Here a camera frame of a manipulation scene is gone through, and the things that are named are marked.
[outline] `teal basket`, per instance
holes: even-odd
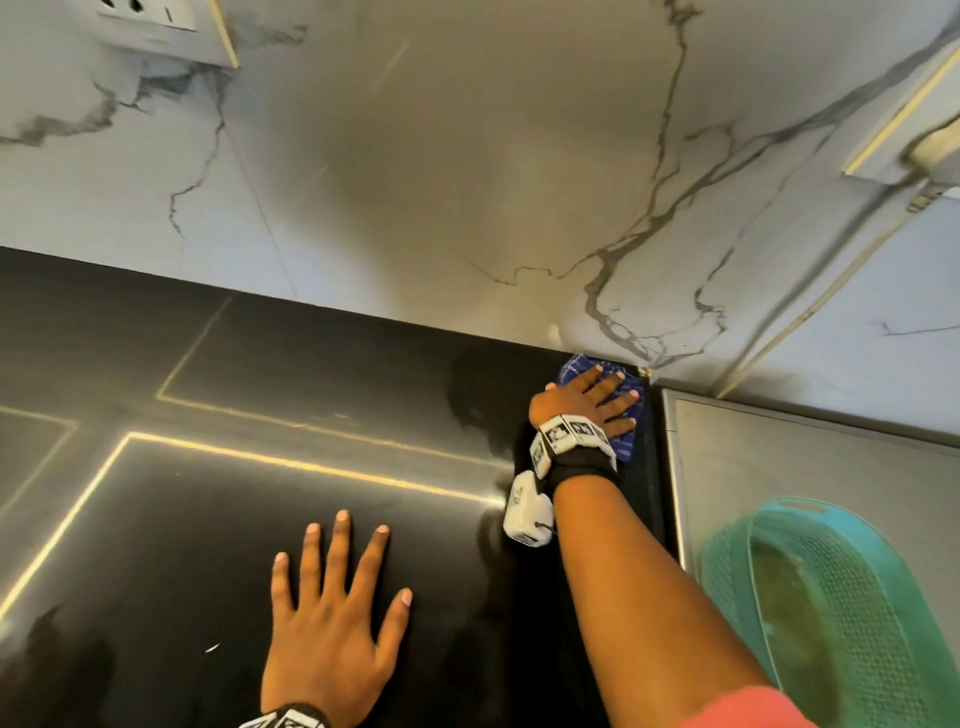
[[[772,500],[708,541],[700,582],[820,728],[960,726],[960,677],[924,595],[854,514]]]

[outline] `black countertop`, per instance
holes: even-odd
[[[367,724],[604,722],[555,545],[500,527],[566,354],[6,249],[0,352],[0,725],[255,716],[273,557],[341,508],[354,563],[393,530],[374,626],[415,593]]]

